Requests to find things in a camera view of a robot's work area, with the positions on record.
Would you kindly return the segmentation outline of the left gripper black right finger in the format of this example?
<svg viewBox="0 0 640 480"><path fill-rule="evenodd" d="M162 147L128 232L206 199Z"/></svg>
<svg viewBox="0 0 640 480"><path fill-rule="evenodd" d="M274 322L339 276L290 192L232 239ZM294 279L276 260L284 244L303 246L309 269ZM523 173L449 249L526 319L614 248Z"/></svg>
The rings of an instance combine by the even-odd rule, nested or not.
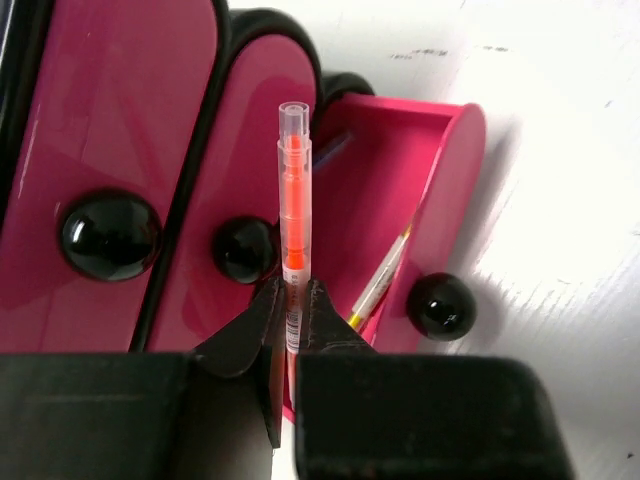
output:
<svg viewBox="0 0 640 480"><path fill-rule="evenodd" d="M505 358L386 354L306 291L296 360L302 479L571 479L550 398Z"/></svg>

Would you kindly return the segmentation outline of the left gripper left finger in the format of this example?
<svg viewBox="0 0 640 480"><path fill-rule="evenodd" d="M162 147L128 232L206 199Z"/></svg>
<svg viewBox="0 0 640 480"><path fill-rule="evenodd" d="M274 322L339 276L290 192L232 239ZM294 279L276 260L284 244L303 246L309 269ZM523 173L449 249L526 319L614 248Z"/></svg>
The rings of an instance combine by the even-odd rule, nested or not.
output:
<svg viewBox="0 0 640 480"><path fill-rule="evenodd" d="M189 352L5 354L5 479L267 479L281 442L284 286Z"/></svg>

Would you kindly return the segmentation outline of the yellow pen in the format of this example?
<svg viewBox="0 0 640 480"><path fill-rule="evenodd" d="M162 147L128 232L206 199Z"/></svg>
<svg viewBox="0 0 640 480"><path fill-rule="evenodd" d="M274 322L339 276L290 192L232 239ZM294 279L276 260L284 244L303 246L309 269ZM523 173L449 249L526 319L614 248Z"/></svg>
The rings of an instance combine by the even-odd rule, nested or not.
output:
<svg viewBox="0 0 640 480"><path fill-rule="evenodd" d="M354 330L360 331L364 327L373 310L388 290L410 236L411 227L412 225L409 224L404 232L396 238L354 303L347 321Z"/></svg>

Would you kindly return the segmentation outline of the red clear pen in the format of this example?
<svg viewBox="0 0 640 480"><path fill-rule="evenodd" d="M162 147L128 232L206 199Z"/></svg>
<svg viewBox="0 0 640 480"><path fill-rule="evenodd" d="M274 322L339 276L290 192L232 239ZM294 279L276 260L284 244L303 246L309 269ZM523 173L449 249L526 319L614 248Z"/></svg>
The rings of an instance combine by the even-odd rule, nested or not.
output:
<svg viewBox="0 0 640 480"><path fill-rule="evenodd" d="M291 101L279 106L277 147L287 380L293 396L304 300L311 277L312 142L307 104Z"/></svg>

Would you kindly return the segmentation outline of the blue clear pen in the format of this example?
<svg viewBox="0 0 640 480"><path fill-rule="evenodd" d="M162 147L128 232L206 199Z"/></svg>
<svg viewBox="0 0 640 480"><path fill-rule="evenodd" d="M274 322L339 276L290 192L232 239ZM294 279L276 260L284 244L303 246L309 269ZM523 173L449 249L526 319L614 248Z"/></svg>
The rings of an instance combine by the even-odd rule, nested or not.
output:
<svg viewBox="0 0 640 480"><path fill-rule="evenodd" d="M328 141L320 150L313 154L313 169L317 170L329 162L332 157L340 153L346 147L351 138L352 135L350 132L344 132Z"/></svg>

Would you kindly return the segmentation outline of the black drawer cabinet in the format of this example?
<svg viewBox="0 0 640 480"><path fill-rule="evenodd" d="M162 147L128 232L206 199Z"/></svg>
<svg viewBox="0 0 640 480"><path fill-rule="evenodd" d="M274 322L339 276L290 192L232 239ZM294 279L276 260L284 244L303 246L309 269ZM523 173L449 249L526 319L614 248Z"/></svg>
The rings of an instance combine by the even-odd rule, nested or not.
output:
<svg viewBox="0 0 640 480"><path fill-rule="evenodd" d="M57 2L5 1L1 5L1 234ZM102 282L148 275L128 347L3 351L158 351L149 349L148 343L180 232L231 65L249 42L277 34L291 38L303 48L315 71L316 99L309 105L314 120L320 119L337 95L368 91L368 84L359 76L323 71L310 37L291 17L271 9L237 10L223 1L208 2L213 5L217 25L216 55L167 215L160 217L137 194L105 188L75 200L58 226L60 252L79 274ZM214 264L225 277L252 286L248 305L278 265L274 244L276 221L238 216L225 221L214 233L211 245Z"/></svg>

